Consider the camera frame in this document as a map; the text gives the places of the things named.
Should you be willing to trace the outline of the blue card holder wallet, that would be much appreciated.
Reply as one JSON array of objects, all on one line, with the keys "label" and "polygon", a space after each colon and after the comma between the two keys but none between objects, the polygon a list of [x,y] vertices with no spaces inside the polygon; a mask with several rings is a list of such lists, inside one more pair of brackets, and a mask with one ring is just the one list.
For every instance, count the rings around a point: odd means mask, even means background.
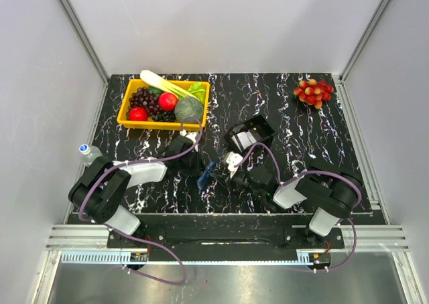
[{"label": "blue card holder wallet", "polygon": [[210,161],[209,164],[204,168],[202,175],[196,181],[196,186],[199,191],[206,189],[207,185],[212,179],[211,174],[216,168],[217,163],[215,161]]}]

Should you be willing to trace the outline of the black card tray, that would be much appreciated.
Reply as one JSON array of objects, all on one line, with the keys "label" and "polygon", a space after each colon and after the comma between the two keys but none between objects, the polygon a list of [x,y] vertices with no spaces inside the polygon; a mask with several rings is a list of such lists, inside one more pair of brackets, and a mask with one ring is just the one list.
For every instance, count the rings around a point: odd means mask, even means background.
[{"label": "black card tray", "polygon": [[262,115],[256,115],[231,127],[224,135],[228,147],[235,153],[246,153],[254,143],[271,145],[275,129]]}]

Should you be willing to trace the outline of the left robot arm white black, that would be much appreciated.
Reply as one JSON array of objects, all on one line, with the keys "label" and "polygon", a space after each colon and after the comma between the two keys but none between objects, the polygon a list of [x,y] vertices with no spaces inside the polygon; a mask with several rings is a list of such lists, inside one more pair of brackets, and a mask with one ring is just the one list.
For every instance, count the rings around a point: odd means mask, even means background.
[{"label": "left robot arm white black", "polygon": [[127,189],[164,180],[169,169],[198,169],[197,144],[201,134],[181,131],[161,158],[113,161],[104,155],[95,158],[68,193],[68,199],[89,220],[122,231],[122,239],[131,247],[145,240],[140,220],[121,205]]}]

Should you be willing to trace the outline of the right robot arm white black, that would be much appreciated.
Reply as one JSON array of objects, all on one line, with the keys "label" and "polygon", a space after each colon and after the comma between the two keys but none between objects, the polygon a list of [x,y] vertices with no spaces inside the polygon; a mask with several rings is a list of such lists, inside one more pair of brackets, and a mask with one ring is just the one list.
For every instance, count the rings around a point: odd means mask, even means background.
[{"label": "right robot arm white black", "polygon": [[230,165],[216,171],[214,177],[229,189],[253,194],[270,212],[285,212],[309,202],[314,213],[305,240],[314,248],[328,241],[333,226],[350,218],[362,199],[363,179],[359,174],[321,161],[313,161],[309,170],[285,183],[278,183],[263,165],[250,171]]}]

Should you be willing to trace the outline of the dark blue grape bunch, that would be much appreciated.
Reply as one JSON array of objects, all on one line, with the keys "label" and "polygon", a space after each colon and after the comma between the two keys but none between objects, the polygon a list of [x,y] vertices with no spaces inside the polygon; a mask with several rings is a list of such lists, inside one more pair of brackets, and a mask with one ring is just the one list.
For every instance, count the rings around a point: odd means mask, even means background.
[{"label": "dark blue grape bunch", "polygon": [[151,116],[153,122],[174,123],[176,116],[173,111],[158,111]]}]

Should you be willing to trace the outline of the green cantaloupe melon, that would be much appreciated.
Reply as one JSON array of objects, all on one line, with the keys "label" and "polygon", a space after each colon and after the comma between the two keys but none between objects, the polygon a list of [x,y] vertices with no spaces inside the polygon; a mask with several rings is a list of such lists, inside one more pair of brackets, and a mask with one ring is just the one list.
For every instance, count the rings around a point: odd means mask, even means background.
[{"label": "green cantaloupe melon", "polygon": [[201,102],[197,98],[190,96],[180,99],[174,109],[176,120],[183,123],[201,121],[203,112],[204,108]]}]

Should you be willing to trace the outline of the red apple upper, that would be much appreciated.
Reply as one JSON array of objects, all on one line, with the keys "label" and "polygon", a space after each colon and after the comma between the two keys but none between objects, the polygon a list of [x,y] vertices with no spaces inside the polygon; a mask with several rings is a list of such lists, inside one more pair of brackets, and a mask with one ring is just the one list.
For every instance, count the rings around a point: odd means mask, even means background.
[{"label": "red apple upper", "polygon": [[164,92],[158,98],[158,105],[164,111],[171,112],[174,111],[178,103],[178,98],[175,94]]}]

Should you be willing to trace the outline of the red apple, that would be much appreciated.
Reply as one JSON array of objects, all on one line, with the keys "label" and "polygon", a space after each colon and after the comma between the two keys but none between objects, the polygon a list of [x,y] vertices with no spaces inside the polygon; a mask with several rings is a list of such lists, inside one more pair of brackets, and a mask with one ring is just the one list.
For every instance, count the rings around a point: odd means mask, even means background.
[{"label": "red apple", "polygon": [[133,107],[128,112],[130,121],[146,122],[149,118],[147,111],[140,106]]},{"label": "red apple", "polygon": [[171,112],[174,111],[178,103],[178,98],[175,94],[164,92],[158,98],[158,105],[164,111]]}]

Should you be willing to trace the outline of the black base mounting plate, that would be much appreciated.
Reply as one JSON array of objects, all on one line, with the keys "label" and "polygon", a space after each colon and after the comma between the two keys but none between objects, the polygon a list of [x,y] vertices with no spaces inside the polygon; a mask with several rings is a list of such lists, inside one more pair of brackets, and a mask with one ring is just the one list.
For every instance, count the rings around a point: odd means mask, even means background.
[{"label": "black base mounting plate", "polygon": [[144,214],[135,237],[157,242],[192,262],[286,261],[297,250],[344,250],[340,228],[310,233],[309,216],[293,214]]}]

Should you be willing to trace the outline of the red apple lower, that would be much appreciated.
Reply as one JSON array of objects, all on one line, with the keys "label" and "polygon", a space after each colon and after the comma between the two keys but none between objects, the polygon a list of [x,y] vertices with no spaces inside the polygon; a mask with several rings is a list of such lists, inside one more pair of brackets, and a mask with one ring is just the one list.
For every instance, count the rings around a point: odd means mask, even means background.
[{"label": "red apple lower", "polygon": [[146,122],[149,118],[147,111],[140,106],[133,107],[128,112],[130,121]]}]

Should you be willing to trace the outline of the green lettuce leaf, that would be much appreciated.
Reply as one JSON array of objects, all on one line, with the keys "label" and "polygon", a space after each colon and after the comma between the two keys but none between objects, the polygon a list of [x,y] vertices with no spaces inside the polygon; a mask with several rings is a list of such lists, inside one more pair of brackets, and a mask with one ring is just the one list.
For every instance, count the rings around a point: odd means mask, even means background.
[{"label": "green lettuce leaf", "polygon": [[189,87],[188,92],[197,97],[197,99],[199,99],[199,101],[204,104],[206,98],[205,85],[203,85],[201,82],[195,82]]}]

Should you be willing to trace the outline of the purple grape bunch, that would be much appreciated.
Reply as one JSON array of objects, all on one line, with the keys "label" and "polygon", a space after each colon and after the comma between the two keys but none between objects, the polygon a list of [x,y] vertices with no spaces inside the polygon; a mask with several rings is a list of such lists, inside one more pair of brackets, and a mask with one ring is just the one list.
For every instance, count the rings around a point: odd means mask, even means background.
[{"label": "purple grape bunch", "polygon": [[158,105],[159,97],[160,96],[153,95],[152,93],[148,92],[147,87],[139,87],[129,99],[130,106],[128,110],[133,107],[140,106],[147,111],[149,116],[152,116],[153,113],[161,111],[161,108]]}]

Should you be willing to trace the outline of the green avocado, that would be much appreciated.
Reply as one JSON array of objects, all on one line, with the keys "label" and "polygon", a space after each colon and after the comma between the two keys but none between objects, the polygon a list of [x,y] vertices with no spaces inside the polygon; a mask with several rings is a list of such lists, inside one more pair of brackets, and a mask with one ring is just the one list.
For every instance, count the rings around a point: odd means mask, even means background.
[{"label": "green avocado", "polygon": [[153,86],[148,86],[147,90],[148,90],[148,92],[152,93],[153,95],[158,95],[158,96],[160,96],[163,93],[162,90],[155,88]]}]

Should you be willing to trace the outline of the clear water bottle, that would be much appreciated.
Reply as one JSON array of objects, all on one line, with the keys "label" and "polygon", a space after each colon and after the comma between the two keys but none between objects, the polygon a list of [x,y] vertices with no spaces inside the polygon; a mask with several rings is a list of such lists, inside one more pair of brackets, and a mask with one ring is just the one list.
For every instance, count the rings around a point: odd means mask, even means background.
[{"label": "clear water bottle", "polygon": [[85,166],[91,165],[91,163],[100,156],[103,156],[103,153],[98,147],[88,144],[82,144],[79,147],[80,160]]}]

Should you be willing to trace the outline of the red lychee bunch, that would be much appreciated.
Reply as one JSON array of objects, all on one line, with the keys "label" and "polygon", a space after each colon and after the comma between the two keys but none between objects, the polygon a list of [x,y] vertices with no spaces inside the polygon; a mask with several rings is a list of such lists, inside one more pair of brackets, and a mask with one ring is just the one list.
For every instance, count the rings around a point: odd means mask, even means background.
[{"label": "red lychee bunch", "polygon": [[324,80],[301,80],[294,89],[293,95],[308,106],[320,110],[332,98],[334,86]]}]

